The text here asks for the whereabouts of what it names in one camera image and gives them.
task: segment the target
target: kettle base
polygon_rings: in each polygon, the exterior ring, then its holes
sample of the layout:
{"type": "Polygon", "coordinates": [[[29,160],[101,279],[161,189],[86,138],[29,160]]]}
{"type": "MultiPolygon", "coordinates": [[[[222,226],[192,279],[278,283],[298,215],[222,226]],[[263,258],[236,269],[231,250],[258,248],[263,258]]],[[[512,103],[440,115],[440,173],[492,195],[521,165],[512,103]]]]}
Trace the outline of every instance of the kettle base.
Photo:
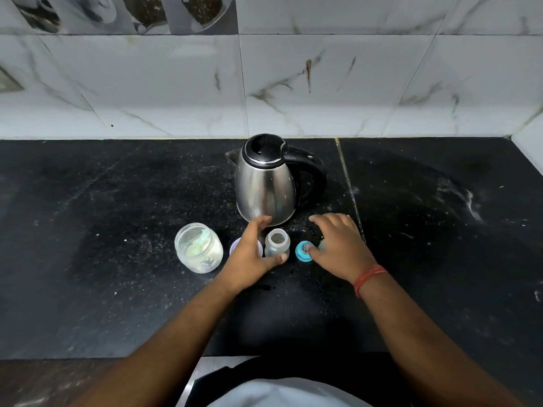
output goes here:
{"type": "MultiPolygon", "coordinates": [[[[241,212],[241,210],[240,210],[240,206],[238,205],[237,202],[236,202],[236,207],[237,207],[237,209],[238,209],[238,212],[239,212],[240,216],[241,216],[245,221],[249,222],[249,221],[252,221],[252,220],[253,220],[253,219],[250,219],[250,220],[249,220],[247,217],[245,217],[245,216],[242,214],[242,212],[241,212]]],[[[292,218],[292,216],[294,215],[295,212],[296,212],[296,210],[294,210],[294,211],[292,212],[292,214],[290,214],[290,216],[289,216],[286,220],[283,220],[282,222],[279,222],[279,223],[269,224],[269,225],[267,225],[266,227],[277,227],[277,226],[280,226],[281,224],[286,223],[288,220],[290,220],[290,219],[292,218]]]]}

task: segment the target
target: forearm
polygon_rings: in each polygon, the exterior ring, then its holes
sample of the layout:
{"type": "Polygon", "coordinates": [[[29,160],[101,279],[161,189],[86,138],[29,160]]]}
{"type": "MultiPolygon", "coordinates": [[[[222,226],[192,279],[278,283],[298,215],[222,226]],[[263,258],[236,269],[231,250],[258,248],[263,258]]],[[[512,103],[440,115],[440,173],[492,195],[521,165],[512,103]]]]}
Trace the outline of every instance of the forearm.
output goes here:
{"type": "Polygon", "coordinates": [[[214,280],[144,345],[117,363],[75,407],[156,407],[182,392],[235,292],[214,280]]]}
{"type": "Polygon", "coordinates": [[[445,335],[389,274],[370,277],[360,294],[392,357],[426,403],[522,405],[445,335]]]}

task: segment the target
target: tiled wall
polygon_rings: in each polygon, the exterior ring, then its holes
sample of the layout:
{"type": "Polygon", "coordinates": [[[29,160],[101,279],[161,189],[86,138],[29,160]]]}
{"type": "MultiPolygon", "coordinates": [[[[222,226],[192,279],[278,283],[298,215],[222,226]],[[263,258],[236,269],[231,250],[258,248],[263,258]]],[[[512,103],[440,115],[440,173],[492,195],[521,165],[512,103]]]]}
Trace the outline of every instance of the tiled wall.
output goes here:
{"type": "Polygon", "coordinates": [[[0,0],[0,138],[513,135],[543,165],[543,0],[197,1],[0,0]]]}

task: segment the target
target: silver trim ring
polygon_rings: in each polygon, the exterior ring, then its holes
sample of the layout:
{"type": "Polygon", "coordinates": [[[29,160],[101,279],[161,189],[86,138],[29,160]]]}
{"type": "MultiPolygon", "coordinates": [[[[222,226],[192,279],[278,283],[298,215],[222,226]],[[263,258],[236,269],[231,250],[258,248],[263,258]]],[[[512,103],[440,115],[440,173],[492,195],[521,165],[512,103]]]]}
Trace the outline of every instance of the silver trim ring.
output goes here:
{"type": "MultiPolygon", "coordinates": [[[[283,144],[281,144],[281,147],[279,147],[279,151],[283,151],[283,147],[285,144],[287,144],[287,142],[281,138],[281,140],[283,140],[283,144]]],[[[253,157],[249,157],[248,154],[247,154],[247,144],[249,143],[249,140],[247,140],[247,143],[245,143],[245,145],[243,146],[243,151],[245,151],[245,155],[247,156],[247,158],[251,161],[254,161],[255,163],[257,164],[273,164],[273,163],[277,163],[278,161],[281,161],[281,157],[275,159],[274,161],[259,161],[259,160],[255,160],[253,157]]]]}

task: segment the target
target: person's left hand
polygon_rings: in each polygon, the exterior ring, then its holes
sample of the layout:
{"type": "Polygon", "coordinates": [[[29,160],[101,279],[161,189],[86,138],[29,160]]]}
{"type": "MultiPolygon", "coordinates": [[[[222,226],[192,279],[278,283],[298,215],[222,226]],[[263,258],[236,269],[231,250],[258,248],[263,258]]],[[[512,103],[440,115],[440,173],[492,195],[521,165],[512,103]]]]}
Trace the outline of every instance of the person's left hand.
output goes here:
{"type": "Polygon", "coordinates": [[[240,242],[230,255],[227,263],[215,280],[224,283],[225,287],[238,294],[260,280],[273,267],[287,260],[285,253],[262,258],[258,252],[258,233],[265,229],[271,217],[262,215],[252,220],[240,242]]]}

